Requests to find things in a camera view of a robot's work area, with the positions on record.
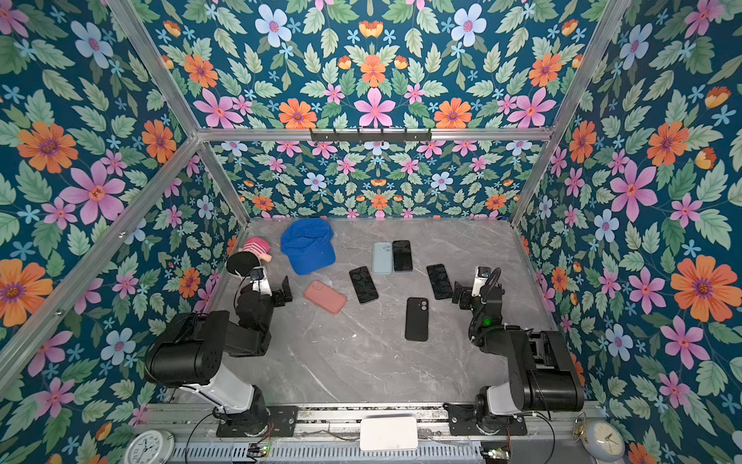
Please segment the black phone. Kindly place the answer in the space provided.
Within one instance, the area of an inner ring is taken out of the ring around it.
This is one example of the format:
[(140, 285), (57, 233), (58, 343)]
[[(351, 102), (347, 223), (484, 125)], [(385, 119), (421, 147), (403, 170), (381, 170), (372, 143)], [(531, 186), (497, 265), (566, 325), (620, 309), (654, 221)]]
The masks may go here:
[(395, 272), (411, 272), (414, 269), (411, 242), (408, 240), (394, 241), (392, 259)]
[(379, 299), (371, 272), (366, 266), (351, 270), (349, 276), (360, 304), (365, 305)]
[(451, 300), (453, 298), (453, 288), (444, 264), (429, 265), (426, 267), (426, 272), (434, 298), (436, 300)]

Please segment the black phone case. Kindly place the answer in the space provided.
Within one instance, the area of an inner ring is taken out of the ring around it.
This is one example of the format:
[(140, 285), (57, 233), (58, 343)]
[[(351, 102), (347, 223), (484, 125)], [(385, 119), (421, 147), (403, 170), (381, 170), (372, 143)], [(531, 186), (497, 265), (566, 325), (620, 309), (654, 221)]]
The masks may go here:
[(429, 338), (430, 305), (426, 298), (407, 299), (405, 338), (409, 341), (425, 342)]

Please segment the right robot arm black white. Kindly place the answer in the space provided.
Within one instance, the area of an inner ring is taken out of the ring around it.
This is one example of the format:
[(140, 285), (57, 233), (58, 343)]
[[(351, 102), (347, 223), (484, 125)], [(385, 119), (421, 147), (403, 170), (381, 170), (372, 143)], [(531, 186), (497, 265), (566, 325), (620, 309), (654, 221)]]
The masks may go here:
[(480, 389), (473, 405), (449, 412), (452, 431), (465, 425), (485, 435), (520, 432), (529, 413), (580, 412), (585, 393), (564, 336), (504, 323), (504, 288), (487, 284), (474, 290), (454, 285), (452, 302), (471, 311), (469, 340), (481, 353), (504, 359), (506, 379)]

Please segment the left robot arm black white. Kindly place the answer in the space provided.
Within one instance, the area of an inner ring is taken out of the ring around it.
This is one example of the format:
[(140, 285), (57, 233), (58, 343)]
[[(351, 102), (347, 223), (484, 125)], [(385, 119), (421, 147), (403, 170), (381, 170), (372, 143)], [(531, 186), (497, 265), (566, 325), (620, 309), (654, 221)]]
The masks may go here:
[(291, 437), (296, 406), (267, 406), (259, 387), (241, 380), (222, 358), (257, 358), (267, 354), (270, 326), (277, 307), (293, 301), (290, 280), (271, 295), (245, 287), (236, 300), (241, 321), (226, 310), (175, 316), (150, 348), (145, 361), (148, 381), (181, 389), (212, 403), (220, 438)]

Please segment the pink phone case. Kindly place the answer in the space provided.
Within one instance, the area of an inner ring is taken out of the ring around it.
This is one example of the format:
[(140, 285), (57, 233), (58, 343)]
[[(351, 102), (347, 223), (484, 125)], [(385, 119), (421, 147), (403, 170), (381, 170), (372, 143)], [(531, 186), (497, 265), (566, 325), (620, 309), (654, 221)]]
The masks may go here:
[(320, 280), (311, 282), (303, 292), (303, 297), (316, 307), (320, 307), (320, 309), (332, 315), (338, 315), (348, 303), (348, 298), (345, 295), (320, 282)]

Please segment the black phone beside blue case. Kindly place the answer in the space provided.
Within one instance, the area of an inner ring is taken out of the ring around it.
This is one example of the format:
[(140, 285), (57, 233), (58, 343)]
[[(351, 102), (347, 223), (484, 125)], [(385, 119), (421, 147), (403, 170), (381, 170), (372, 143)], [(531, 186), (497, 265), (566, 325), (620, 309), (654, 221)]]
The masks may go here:
[(394, 241), (392, 259), (395, 272), (411, 272), (414, 269), (411, 242), (408, 240)]

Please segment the light blue phone case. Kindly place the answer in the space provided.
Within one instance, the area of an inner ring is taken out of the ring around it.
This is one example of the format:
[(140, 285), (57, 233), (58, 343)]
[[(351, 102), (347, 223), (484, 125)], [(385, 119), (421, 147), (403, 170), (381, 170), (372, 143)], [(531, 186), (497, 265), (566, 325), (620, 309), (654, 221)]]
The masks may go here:
[(372, 271), (379, 276), (388, 276), (393, 273), (392, 243), (378, 242), (373, 245)]

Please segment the plush doll pink hat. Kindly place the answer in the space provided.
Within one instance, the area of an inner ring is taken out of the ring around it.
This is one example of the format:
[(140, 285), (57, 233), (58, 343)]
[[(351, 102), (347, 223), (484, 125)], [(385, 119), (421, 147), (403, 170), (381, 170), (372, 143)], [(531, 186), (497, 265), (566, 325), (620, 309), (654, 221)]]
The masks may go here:
[(250, 272), (272, 261), (272, 247), (259, 237), (248, 238), (239, 251), (229, 256), (226, 270), (230, 275), (245, 278)]

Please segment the blue baseball cap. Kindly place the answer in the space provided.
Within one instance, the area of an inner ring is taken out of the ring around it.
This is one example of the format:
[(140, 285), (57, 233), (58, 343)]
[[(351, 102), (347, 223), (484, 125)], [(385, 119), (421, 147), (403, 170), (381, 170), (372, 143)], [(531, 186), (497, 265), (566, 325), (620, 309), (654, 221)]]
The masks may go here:
[(297, 220), (283, 232), (280, 251), (298, 276), (307, 276), (334, 264), (333, 237), (332, 226), (323, 218)]

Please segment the white round clock left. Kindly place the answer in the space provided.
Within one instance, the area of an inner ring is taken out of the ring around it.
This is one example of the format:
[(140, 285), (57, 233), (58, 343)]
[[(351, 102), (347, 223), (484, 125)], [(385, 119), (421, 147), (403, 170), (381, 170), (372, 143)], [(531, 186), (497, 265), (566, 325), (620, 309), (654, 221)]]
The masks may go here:
[(164, 464), (174, 454), (175, 438), (169, 431), (148, 430), (127, 446), (124, 464)]

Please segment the cream alarm clock right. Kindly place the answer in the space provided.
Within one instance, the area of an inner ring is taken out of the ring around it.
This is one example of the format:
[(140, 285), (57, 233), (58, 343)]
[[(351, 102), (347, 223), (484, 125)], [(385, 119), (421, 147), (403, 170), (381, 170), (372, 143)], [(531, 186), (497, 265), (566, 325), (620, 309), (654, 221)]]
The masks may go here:
[(622, 460), (625, 445), (619, 431), (604, 420), (592, 420), (580, 413), (573, 425), (572, 437), (596, 461), (614, 463)]

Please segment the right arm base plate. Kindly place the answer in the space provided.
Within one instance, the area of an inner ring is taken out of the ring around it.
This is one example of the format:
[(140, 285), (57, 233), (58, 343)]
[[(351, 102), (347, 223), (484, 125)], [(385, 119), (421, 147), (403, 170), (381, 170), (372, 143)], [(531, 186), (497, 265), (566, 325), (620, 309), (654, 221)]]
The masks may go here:
[(475, 404), (444, 404), (449, 432), (453, 436), (525, 436), (526, 422), (520, 417), (492, 416)]

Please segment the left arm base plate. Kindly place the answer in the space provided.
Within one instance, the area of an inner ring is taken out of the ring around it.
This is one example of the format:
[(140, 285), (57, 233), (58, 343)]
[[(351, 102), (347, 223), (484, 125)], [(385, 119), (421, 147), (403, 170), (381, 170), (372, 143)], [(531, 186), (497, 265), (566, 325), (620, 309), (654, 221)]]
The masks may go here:
[(220, 421), (216, 436), (218, 438), (287, 438), (294, 435), (298, 424), (297, 406), (270, 406), (239, 414), (217, 413)]

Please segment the white box on rail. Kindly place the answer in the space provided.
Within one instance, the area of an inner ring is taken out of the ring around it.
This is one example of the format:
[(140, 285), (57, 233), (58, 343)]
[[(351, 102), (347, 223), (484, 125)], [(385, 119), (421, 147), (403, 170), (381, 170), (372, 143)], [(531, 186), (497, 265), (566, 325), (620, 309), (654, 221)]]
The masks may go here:
[(361, 420), (359, 447), (363, 452), (403, 452), (419, 447), (414, 416), (378, 416)]

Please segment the black hook bar on frame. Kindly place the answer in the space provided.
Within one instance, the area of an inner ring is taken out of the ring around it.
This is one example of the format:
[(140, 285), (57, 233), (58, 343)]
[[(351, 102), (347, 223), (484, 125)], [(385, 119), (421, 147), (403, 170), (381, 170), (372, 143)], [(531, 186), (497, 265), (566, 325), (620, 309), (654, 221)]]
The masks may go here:
[(310, 140), (314, 142), (427, 142), (433, 139), (431, 130), (379, 129), (379, 130), (310, 130)]

